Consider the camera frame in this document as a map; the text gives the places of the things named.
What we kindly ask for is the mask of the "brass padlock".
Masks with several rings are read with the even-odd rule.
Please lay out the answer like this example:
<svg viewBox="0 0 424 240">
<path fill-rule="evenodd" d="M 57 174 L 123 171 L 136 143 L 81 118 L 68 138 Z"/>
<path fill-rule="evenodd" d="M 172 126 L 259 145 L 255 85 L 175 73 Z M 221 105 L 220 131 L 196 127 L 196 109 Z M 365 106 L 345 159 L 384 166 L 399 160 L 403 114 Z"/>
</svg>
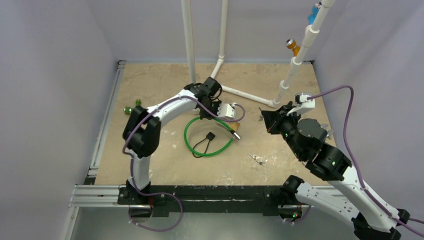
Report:
<svg viewBox="0 0 424 240">
<path fill-rule="evenodd" d="M 218 126 L 223 128 L 224 130 L 228 132 L 236 132 L 238 128 L 240 127 L 239 122 L 226 122 L 221 119 L 215 119 L 215 122 Z"/>
</svg>

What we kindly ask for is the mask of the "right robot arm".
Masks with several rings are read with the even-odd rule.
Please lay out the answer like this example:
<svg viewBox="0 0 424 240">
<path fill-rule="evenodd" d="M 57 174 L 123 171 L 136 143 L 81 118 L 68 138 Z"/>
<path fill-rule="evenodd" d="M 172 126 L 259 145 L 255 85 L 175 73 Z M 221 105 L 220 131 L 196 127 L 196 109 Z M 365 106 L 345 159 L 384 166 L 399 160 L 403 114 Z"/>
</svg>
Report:
<svg viewBox="0 0 424 240">
<path fill-rule="evenodd" d="M 266 131 L 281 135 L 295 157 L 319 179 L 335 187 L 341 197 L 319 190 L 317 186 L 290 175 L 281 187 L 280 196 L 288 204 L 296 200 L 316 207 L 353 228 L 360 240 L 399 240 L 397 226 L 406 224 L 410 214 L 367 193 L 369 185 L 360 184 L 358 170 L 337 147 L 326 143 L 328 132 L 311 118 L 302 119 L 290 104 L 280 109 L 262 110 Z"/>
</svg>

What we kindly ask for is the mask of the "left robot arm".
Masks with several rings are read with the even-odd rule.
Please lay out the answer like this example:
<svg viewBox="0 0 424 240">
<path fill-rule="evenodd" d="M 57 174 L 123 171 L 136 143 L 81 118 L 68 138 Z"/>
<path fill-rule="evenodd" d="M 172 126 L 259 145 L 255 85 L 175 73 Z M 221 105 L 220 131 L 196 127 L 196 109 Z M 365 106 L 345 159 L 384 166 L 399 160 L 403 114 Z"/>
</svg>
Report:
<svg viewBox="0 0 424 240">
<path fill-rule="evenodd" d="M 152 154 L 157 150 L 161 130 L 166 124 L 191 110 L 199 109 L 200 116 L 212 119 L 217 116 L 220 101 L 215 95 L 222 86 L 212 77 L 203 83 L 190 83 L 173 97 L 150 107 L 137 106 L 131 113 L 122 133 L 122 152 L 130 157 L 131 185 L 129 197 L 138 205 L 146 203 L 150 184 L 149 168 Z"/>
</svg>

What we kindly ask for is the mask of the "adjustable wrench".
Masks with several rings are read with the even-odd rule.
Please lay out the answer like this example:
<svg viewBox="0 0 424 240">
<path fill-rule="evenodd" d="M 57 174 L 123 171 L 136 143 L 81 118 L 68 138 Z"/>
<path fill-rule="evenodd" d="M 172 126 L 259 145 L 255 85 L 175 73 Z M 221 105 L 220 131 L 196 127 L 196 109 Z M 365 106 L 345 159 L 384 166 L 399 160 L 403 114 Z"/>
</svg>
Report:
<svg viewBox="0 0 424 240">
<path fill-rule="evenodd" d="M 330 128 L 330 125 L 328 123 L 323 123 L 320 127 L 327 132 L 326 138 L 332 139 L 334 131 Z"/>
</svg>

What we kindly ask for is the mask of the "orange valve fitting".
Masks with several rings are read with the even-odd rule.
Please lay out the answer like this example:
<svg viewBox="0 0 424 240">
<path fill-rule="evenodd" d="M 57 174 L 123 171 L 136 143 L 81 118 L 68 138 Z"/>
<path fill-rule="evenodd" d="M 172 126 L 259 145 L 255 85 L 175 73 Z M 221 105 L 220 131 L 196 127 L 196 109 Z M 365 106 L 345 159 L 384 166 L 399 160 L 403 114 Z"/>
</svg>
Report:
<svg viewBox="0 0 424 240">
<path fill-rule="evenodd" d="M 293 38 L 288 39 L 286 41 L 285 46 L 293 52 L 294 57 L 296 57 L 298 55 L 298 53 L 301 49 L 301 46 L 299 46 Z"/>
</svg>

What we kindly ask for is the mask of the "green pipe fitting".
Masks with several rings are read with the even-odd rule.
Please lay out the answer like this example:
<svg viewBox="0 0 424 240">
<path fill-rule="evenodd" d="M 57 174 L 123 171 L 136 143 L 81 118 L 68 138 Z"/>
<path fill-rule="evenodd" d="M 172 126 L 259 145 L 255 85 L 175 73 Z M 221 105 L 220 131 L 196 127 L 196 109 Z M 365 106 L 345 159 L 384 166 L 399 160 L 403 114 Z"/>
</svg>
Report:
<svg viewBox="0 0 424 240">
<path fill-rule="evenodd" d="M 131 113 L 132 113 L 132 111 L 133 111 L 133 109 L 135 108 L 135 107 L 137 107 L 137 106 L 140 106 L 141 105 L 141 103 L 142 103 L 142 101 L 141 101 L 141 99 L 136 99 L 135 100 L 135 105 L 134 105 L 134 107 L 130 107 L 130 106 L 125 106 L 124 108 L 123 108 L 123 112 L 124 112 L 124 114 L 125 115 L 131 115 Z"/>
</svg>

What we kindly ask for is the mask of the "blue valve fitting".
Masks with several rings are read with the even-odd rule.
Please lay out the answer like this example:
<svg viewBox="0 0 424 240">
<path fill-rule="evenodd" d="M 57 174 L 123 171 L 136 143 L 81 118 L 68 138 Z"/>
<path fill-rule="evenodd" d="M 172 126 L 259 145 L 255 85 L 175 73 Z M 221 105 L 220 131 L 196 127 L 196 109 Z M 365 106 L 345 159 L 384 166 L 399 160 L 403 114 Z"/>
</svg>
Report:
<svg viewBox="0 0 424 240">
<path fill-rule="evenodd" d="M 308 20 L 308 24 L 312 25 L 320 11 L 320 8 L 322 6 L 322 2 L 316 2 L 314 4 L 314 6 L 311 8 L 311 13 L 309 14 L 309 16 L 307 17 Z"/>
</svg>

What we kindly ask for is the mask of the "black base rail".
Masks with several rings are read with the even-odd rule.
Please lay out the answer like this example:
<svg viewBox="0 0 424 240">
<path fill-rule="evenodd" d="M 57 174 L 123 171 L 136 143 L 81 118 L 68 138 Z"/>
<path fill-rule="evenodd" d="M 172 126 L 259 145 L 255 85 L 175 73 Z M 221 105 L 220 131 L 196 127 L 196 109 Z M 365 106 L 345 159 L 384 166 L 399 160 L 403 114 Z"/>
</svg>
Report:
<svg viewBox="0 0 424 240">
<path fill-rule="evenodd" d="M 130 207 L 146 206 L 154 217 L 170 213 L 262 214 L 263 216 L 300 216 L 296 199 L 304 180 L 290 175 L 282 185 L 152 185 L 146 195 L 134 192 L 128 181 L 118 188 L 117 203 Z"/>
</svg>

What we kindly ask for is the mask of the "aluminium frame rail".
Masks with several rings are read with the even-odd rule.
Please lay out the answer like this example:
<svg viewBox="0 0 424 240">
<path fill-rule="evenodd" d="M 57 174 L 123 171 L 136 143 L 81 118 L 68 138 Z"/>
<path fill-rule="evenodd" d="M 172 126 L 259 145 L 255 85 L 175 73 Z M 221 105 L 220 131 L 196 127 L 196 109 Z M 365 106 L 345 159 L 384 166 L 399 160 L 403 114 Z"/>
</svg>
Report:
<svg viewBox="0 0 424 240">
<path fill-rule="evenodd" d="M 108 98 L 106 110 L 102 118 L 96 142 L 94 144 L 90 165 L 84 184 L 77 184 L 74 187 L 70 199 L 70 208 L 89 207 L 115 207 L 118 199 L 117 185 L 96 185 L 96 178 L 99 172 L 102 154 L 108 135 L 109 126 L 114 113 L 115 102 L 118 96 L 120 83 L 126 66 L 125 60 L 119 60 L 116 64 L 115 77 L 112 81 L 111 93 Z"/>
</svg>

